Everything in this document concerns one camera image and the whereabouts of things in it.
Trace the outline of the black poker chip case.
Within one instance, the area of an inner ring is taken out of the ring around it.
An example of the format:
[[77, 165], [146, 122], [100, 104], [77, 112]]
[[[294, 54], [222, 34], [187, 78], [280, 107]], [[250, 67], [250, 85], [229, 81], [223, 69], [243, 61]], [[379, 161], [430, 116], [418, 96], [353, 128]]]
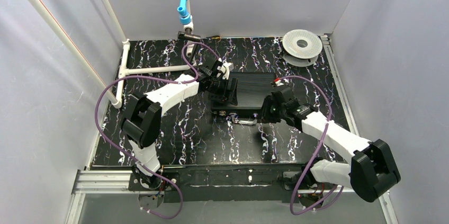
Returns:
[[260, 121], [260, 113], [266, 96], [273, 88], [276, 74], [269, 72], [231, 72], [229, 79], [236, 79], [237, 104], [211, 102], [211, 113], [229, 118], [232, 123], [252, 126]]

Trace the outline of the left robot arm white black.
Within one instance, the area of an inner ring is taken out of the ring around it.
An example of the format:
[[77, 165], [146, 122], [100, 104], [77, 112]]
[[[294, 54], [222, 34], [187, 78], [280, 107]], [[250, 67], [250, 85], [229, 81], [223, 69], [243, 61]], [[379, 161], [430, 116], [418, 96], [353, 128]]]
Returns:
[[132, 146], [137, 164], [134, 175], [151, 189], [161, 182], [154, 173], [161, 168], [156, 140], [161, 118], [172, 107], [201, 92], [209, 92], [213, 101], [237, 104], [236, 78], [231, 79], [233, 63], [205, 62], [183, 72], [174, 84], [167, 84], [145, 94], [131, 94], [121, 122], [121, 130]]

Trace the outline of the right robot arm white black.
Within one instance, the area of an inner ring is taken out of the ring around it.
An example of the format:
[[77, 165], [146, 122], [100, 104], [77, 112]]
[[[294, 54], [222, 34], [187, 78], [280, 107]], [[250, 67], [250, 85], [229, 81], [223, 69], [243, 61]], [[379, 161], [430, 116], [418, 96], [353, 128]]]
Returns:
[[328, 120], [313, 106], [301, 104], [287, 85], [273, 86], [264, 99], [260, 121], [285, 121], [343, 157], [344, 162], [338, 163], [313, 156], [292, 178], [299, 185], [342, 185], [354, 190], [364, 201], [374, 202], [401, 181], [396, 161], [385, 141], [370, 141]]

